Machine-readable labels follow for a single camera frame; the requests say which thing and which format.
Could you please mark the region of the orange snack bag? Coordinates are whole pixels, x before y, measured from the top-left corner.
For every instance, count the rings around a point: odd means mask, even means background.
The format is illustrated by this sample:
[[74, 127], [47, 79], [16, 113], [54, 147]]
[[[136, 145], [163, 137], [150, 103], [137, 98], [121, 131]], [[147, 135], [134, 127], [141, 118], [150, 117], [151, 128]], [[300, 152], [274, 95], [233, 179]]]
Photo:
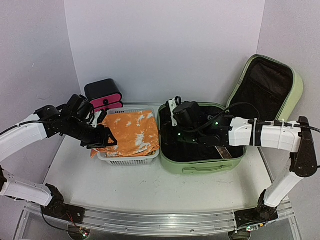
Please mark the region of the orange snack bag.
[[109, 158], [147, 156], [160, 149], [159, 131], [152, 110], [108, 114], [101, 123], [110, 128], [117, 145], [95, 148], [90, 156], [105, 153]]

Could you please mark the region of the white perforated plastic basket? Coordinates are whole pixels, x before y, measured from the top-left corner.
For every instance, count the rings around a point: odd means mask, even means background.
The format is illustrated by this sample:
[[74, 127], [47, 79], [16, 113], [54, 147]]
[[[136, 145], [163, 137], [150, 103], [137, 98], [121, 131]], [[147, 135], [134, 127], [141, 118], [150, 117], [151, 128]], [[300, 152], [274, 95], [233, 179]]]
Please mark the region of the white perforated plastic basket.
[[[107, 111], [108, 114], [117, 114], [117, 113], [133, 113], [143, 110], [151, 110], [155, 116], [155, 111], [151, 107], [124, 107], [110, 109]], [[101, 160], [107, 162], [112, 166], [139, 166], [139, 165], [148, 165], [154, 158], [156, 158], [160, 153], [160, 149], [152, 152], [147, 156], [136, 156], [136, 157], [107, 157], [105, 153], [98, 153], [96, 156]]]

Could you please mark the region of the green hard-shell suitcase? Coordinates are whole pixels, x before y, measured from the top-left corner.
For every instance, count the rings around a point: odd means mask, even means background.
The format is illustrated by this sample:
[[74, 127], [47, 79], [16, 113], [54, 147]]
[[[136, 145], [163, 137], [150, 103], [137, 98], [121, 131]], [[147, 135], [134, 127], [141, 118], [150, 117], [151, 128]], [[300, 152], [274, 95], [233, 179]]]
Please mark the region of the green hard-shell suitcase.
[[[234, 169], [244, 158], [246, 145], [229, 146], [227, 128], [234, 117], [248, 120], [287, 120], [303, 93], [301, 77], [289, 66], [264, 55], [253, 55], [246, 63], [227, 105], [198, 103], [200, 125], [195, 133], [209, 127], [212, 146], [173, 142], [173, 126], [169, 108], [164, 104], [158, 111], [160, 130], [160, 162], [172, 174], [204, 174]], [[217, 147], [225, 147], [232, 159], [221, 159]]]

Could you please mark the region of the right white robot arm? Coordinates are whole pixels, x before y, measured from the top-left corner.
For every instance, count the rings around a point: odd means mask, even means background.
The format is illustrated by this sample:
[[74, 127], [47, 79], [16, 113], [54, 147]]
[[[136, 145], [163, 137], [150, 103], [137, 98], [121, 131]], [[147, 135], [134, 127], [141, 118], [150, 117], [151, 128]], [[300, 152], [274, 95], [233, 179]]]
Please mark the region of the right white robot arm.
[[288, 153], [288, 161], [281, 174], [265, 190], [262, 203], [252, 209], [252, 218], [262, 222], [289, 192], [303, 179], [313, 176], [318, 168], [313, 132], [306, 117], [297, 121], [245, 119], [222, 114], [209, 119], [191, 119], [175, 115], [173, 126], [179, 128], [178, 137], [206, 147], [255, 147]]

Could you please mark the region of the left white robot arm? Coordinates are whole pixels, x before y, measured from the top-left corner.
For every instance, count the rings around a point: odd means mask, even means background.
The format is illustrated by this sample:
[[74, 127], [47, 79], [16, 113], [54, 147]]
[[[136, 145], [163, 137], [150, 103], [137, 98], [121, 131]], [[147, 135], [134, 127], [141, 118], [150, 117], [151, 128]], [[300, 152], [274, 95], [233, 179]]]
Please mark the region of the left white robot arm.
[[[67, 107], [58, 110], [52, 105], [47, 105], [38, 109], [23, 121], [1, 132], [0, 160], [5, 161], [26, 147], [55, 135], [66, 135], [76, 139], [87, 149], [117, 145], [118, 141], [108, 127], [96, 122], [90, 124], [88, 117], [88, 113], [80, 116], [78, 110], [70, 110]], [[64, 199], [55, 186], [15, 177], [4, 169], [0, 170], [0, 194], [3, 197], [47, 207], [57, 219], [67, 214], [66, 205], [61, 203]]]

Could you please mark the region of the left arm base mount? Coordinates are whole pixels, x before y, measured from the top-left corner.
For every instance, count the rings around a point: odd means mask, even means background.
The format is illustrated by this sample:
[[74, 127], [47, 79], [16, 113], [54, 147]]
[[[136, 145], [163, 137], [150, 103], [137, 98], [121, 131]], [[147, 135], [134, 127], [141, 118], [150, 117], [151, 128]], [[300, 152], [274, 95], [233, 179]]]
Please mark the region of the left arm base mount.
[[85, 209], [80, 206], [65, 203], [41, 206], [41, 213], [45, 216], [59, 220], [69, 221], [74, 224], [81, 224], [84, 220]]

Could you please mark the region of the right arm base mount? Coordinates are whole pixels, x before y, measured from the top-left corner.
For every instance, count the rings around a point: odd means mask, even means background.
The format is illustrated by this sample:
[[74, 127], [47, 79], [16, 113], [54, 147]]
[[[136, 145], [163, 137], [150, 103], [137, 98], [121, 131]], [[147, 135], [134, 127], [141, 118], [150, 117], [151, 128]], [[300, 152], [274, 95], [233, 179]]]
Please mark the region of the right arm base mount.
[[261, 200], [254, 208], [237, 210], [234, 213], [234, 217], [236, 228], [240, 230], [249, 226], [266, 224], [269, 221], [277, 220], [278, 212], [276, 207], [267, 206], [264, 200]]

